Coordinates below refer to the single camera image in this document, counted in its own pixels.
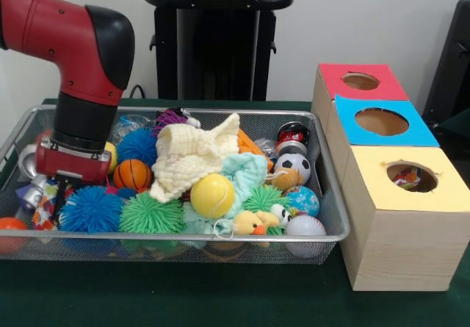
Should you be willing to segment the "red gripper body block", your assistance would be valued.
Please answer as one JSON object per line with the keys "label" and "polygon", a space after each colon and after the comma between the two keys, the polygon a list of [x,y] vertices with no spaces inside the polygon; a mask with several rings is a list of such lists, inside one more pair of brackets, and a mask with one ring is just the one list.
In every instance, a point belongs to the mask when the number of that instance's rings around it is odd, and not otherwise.
{"label": "red gripper body block", "polygon": [[74,151],[43,137],[35,152],[36,171],[40,174],[78,179],[82,184],[105,182],[111,164],[111,153],[86,153]]}

